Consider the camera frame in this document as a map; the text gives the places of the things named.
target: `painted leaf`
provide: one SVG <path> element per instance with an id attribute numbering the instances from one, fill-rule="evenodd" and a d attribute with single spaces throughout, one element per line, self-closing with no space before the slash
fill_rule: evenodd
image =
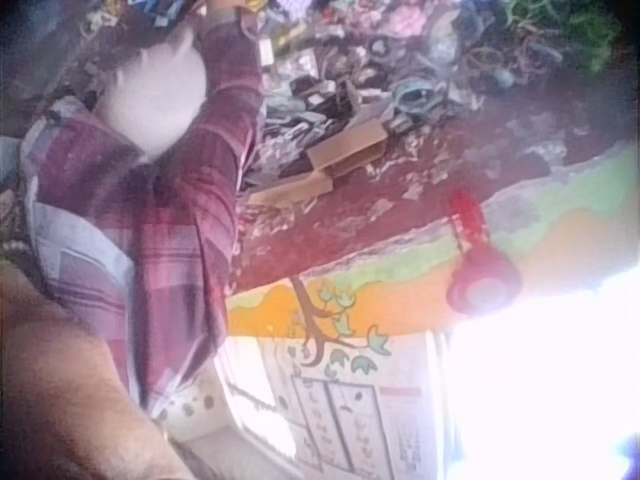
<path id="1" fill-rule="evenodd" d="M 340 295 L 336 295 L 336 302 L 342 308 L 351 308 L 356 304 L 356 297 L 343 292 Z"/>
<path id="2" fill-rule="evenodd" d="M 333 292 L 329 289 L 329 284 L 326 282 L 322 283 L 322 288 L 318 290 L 318 297 L 325 303 L 328 303 L 333 298 Z"/>
<path id="3" fill-rule="evenodd" d="M 389 340 L 389 335 L 380 335 L 377 325 L 373 325 L 367 333 L 367 346 L 378 355 L 385 357 L 391 355 L 391 352 L 385 348 L 387 340 Z"/>
<path id="4" fill-rule="evenodd" d="M 338 375 L 338 372 L 331 370 L 331 365 L 327 363 L 327 366 L 324 367 L 324 374 L 327 378 L 333 380 Z"/>
<path id="5" fill-rule="evenodd" d="M 353 330 L 351 330 L 349 326 L 349 315 L 347 315 L 347 312 L 342 312 L 337 319 L 334 319 L 333 326 L 336 327 L 336 331 L 341 337 L 353 335 Z"/>
<path id="6" fill-rule="evenodd" d="M 331 365 L 337 363 L 341 367 L 344 367 L 348 361 L 349 355 L 347 355 L 347 353 L 340 348 L 336 348 L 333 352 L 331 352 L 331 356 L 329 357 L 329 363 Z"/>
<path id="7" fill-rule="evenodd" d="M 371 370 L 378 370 L 378 366 L 373 363 L 369 357 L 365 357 L 364 355 L 358 355 L 351 360 L 351 371 L 356 373 L 358 370 L 362 370 L 362 373 L 365 375 L 369 375 Z"/>

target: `person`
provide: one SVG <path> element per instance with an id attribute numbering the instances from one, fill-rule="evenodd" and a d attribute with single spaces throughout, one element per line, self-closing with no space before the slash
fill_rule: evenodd
<path id="1" fill-rule="evenodd" d="M 69 98 L 22 143 L 24 214 L 3 206 L 0 250 L 3 478 L 193 478 L 151 418 L 225 336 L 262 106 L 254 15 L 207 3 L 207 98 L 164 161 Z M 5 231 L 21 220 L 28 235 Z"/>

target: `red plaid shirt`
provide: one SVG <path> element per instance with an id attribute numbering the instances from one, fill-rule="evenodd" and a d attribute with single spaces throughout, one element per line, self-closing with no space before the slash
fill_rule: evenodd
<path id="1" fill-rule="evenodd" d="M 262 105 L 255 20 L 201 36 L 209 96 L 166 162 L 148 163 L 77 100 L 25 138 L 27 216 L 53 294 L 111 348 L 150 413 L 216 352 L 240 173 Z"/>

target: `bright light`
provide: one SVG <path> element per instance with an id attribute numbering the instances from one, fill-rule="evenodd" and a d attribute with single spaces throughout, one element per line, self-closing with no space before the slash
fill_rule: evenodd
<path id="1" fill-rule="evenodd" d="M 456 329 L 452 403 L 467 462 L 449 480 L 621 477 L 628 463 L 610 452 L 640 431 L 639 280 L 636 268 L 598 292 Z"/>

